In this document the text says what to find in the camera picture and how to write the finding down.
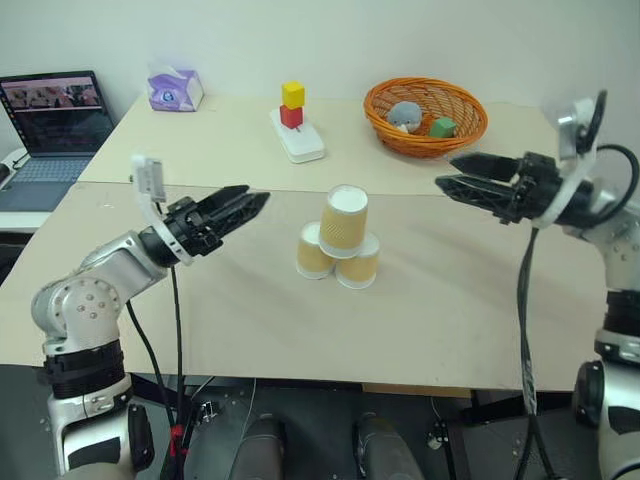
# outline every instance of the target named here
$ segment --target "red block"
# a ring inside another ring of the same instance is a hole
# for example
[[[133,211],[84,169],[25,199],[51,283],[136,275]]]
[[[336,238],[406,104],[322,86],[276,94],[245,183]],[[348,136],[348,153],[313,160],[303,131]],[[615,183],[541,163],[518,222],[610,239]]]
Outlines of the red block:
[[[299,127],[302,125],[302,107],[292,109],[280,105],[280,121],[285,127]]]

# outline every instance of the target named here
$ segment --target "paper cup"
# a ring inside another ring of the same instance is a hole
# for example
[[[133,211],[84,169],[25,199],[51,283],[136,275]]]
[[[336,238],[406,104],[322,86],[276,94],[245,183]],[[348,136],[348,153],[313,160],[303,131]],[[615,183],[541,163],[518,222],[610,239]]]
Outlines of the paper cup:
[[[376,279],[380,241],[367,232],[360,253],[353,258],[340,260],[336,267],[338,281],[349,288],[367,288]]]
[[[335,259],[320,250],[320,222],[307,223],[300,233],[296,269],[298,273],[311,280],[319,280],[331,273]]]
[[[364,190],[338,185],[327,197],[320,222],[320,248],[333,258],[358,254],[364,239],[369,200]]]

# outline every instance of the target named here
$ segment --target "orange basket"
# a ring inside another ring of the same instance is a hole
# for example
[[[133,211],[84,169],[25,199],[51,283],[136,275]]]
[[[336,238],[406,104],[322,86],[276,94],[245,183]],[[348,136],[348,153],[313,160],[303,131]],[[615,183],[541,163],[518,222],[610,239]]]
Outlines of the orange basket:
[[[404,133],[386,120],[389,110],[403,100],[415,102],[422,109],[422,123],[413,133]],[[433,78],[394,78],[376,85],[364,99],[364,111],[382,143],[417,158],[440,157],[470,145],[482,137],[489,124],[487,112],[473,95]],[[456,122],[453,138],[427,136],[439,117]]]

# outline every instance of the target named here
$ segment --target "tissue box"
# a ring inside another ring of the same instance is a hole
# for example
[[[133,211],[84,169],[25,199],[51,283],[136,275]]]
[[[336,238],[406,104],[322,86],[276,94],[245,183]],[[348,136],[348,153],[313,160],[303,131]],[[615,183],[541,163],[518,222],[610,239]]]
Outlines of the tissue box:
[[[172,70],[148,79],[149,103],[154,110],[195,112],[203,92],[195,70]]]

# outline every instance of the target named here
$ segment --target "white base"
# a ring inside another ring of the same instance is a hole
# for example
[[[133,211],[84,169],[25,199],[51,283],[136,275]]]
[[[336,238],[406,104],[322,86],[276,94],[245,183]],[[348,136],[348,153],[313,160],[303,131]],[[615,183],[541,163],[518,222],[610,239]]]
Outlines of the white base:
[[[308,278],[309,280],[321,280],[323,278],[326,278],[331,273],[331,271],[333,270],[333,267],[331,267],[329,270],[325,272],[311,272],[309,270],[305,270],[300,266],[298,262],[296,262],[296,270],[304,278]]]
[[[329,255],[330,257],[337,258],[339,260],[353,258],[358,253],[360,253],[360,250],[362,249],[362,243],[355,248],[332,247],[331,245],[323,241],[322,237],[320,237],[320,241],[318,242],[318,244],[320,246],[320,250],[322,250],[325,254]]]
[[[302,125],[291,129],[280,122],[279,109],[272,110],[269,116],[289,160],[293,163],[310,162],[324,157],[324,142],[306,117]]]
[[[344,277],[340,273],[340,270],[336,269],[336,278],[342,285],[344,285],[347,288],[353,288],[354,290],[361,290],[363,288],[367,288],[376,280],[376,274],[374,273],[373,277],[371,277],[366,282],[354,282],[353,280],[349,280],[348,278]]]

